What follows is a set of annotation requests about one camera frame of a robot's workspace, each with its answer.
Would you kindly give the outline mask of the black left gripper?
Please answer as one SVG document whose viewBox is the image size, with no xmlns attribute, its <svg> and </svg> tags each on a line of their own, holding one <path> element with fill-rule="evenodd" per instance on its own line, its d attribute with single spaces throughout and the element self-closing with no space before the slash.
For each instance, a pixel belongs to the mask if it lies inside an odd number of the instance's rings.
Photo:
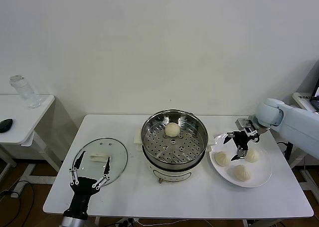
<svg viewBox="0 0 319 227">
<path fill-rule="evenodd" d="M 110 160 L 109 156 L 104 167 L 102 177 L 99 180 L 81 177 L 79 170 L 86 151 L 80 151 L 69 168 L 70 182 L 69 185 L 74 192 L 69 208 L 63 213 L 64 217 L 87 219 L 87 209 L 90 197 L 99 192 L 99 190 L 107 181 L 110 180 Z"/>
</svg>

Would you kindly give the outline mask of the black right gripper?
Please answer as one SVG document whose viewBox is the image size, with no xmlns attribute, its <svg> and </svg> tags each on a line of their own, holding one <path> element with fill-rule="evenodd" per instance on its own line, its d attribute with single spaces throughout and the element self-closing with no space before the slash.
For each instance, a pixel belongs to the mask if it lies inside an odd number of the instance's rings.
<svg viewBox="0 0 319 227">
<path fill-rule="evenodd" d="M 248 142 L 250 141 L 250 138 L 245 131 L 227 132 L 223 144 L 226 144 L 231 139 L 233 139 L 236 147 L 238 148 L 236 155 L 231 159 L 231 161 L 244 159 L 247 155 Z"/>
</svg>

